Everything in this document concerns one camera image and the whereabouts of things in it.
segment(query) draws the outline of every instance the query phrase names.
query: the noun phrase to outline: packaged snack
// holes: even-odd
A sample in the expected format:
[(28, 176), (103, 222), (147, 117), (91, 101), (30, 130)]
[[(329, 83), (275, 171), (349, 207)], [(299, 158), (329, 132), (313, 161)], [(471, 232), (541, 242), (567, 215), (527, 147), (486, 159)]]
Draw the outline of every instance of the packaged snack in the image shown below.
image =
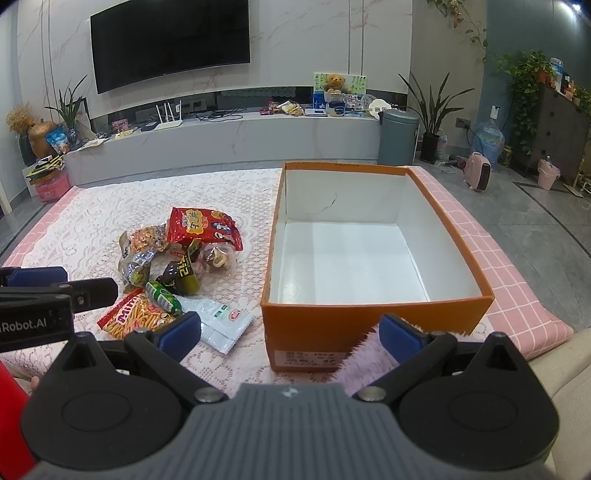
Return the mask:
[(199, 291), (199, 281), (187, 252), (178, 262), (170, 262), (156, 281), (179, 295), (195, 295)]
[(146, 283), (145, 293), (149, 300), (162, 308), (166, 313), (174, 316), (183, 313), (177, 297), (171, 294), (157, 281), (152, 280)]
[(168, 222), (168, 243), (187, 248), (193, 239), (204, 244), (228, 242), (235, 250), (242, 250), (240, 232), (229, 215), (217, 210), (173, 208)]
[(231, 277), (236, 273), (238, 261), (232, 244), (204, 244), (197, 263), (204, 273), (216, 273)]
[(163, 252), (168, 247), (166, 241), (166, 223), (140, 228), (129, 236), (131, 253), (136, 253), (147, 248), (155, 248)]
[(58, 153), (68, 153), (70, 151), (70, 144), (68, 143), (68, 137), (61, 129), (58, 127), (53, 132), (49, 132), (45, 135), (47, 143), (49, 143), (56, 152)]
[(168, 247), (166, 223), (140, 228), (131, 234), (124, 232), (119, 237), (121, 259), (117, 270), (123, 277), (126, 288), (143, 287), (150, 279), (150, 266), (155, 255)]
[(105, 332), (121, 340), (136, 328), (157, 330), (174, 321), (174, 317), (150, 303), (141, 288), (121, 300), (97, 324)]
[(287, 115), (292, 115), (292, 116), (304, 115), (303, 108), (298, 103), (290, 102), (289, 100), (286, 102), (283, 102), (279, 106), (279, 108), (281, 108), (285, 113), (287, 113)]
[(227, 354), (236, 345), (244, 330), (254, 320), (254, 315), (250, 312), (206, 297), (179, 297), (178, 300), (184, 312), (197, 312), (201, 317), (201, 340), (223, 354)]

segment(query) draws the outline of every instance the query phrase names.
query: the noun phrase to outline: open cardboard box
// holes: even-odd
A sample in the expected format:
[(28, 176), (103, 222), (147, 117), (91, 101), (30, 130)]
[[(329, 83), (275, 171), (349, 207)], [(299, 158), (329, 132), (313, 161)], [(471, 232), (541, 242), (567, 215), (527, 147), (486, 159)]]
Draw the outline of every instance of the open cardboard box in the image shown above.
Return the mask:
[(286, 163), (261, 308), (275, 371), (334, 371), (395, 313), (470, 333), (494, 299), (412, 169)]

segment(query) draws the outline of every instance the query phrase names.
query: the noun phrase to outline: marble wall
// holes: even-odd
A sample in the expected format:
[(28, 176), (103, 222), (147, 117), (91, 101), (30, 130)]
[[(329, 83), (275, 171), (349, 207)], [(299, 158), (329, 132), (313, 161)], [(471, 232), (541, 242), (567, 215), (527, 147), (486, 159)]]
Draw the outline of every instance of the marble wall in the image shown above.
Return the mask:
[[(93, 118), (194, 93), (311, 85), (314, 72), (364, 74), (370, 89), (406, 93), (398, 73), (408, 76), (410, 69), (412, 0), (250, 0), (251, 63), (175, 73), (98, 95), (90, 16), (117, 3), (19, 1), (22, 97), (37, 115), (49, 118), (43, 107), (55, 105), (58, 89), (84, 75), (81, 93)], [(142, 39), (122, 40), (133, 47)]]

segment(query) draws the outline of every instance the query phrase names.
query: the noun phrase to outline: red object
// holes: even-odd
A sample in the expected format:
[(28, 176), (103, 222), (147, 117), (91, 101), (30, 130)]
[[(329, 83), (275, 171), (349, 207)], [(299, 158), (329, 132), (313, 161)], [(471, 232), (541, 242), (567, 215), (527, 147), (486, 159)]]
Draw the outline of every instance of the red object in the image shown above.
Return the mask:
[(29, 395), (0, 362), (0, 476), (18, 480), (35, 467), (21, 434), (21, 413)]
[(62, 198), (70, 190), (70, 181), (65, 170), (53, 179), (37, 185), (37, 193), (42, 202), (50, 202)]
[(232, 217), (217, 210), (173, 208), (168, 223), (167, 241), (187, 248), (193, 239), (205, 244), (226, 242), (242, 250), (242, 238)]

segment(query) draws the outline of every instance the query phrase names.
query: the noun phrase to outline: chip bag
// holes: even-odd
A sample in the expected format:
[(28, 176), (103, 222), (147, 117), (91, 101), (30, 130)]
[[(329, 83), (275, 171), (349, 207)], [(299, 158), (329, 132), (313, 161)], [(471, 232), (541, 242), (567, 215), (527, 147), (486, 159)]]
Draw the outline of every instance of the chip bag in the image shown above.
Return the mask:
[(229, 215), (217, 210), (173, 208), (168, 222), (168, 243), (187, 248), (194, 239), (205, 244), (227, 242), (235, 250), (242, 250), (240, 232)]
[(97, 324), (105, 332), (122, 340), (136, 328), (157, 330), (174, 320), (172, 315), (152, 304), (143, 293), (143, 289), (138, 288), (121, 300)]

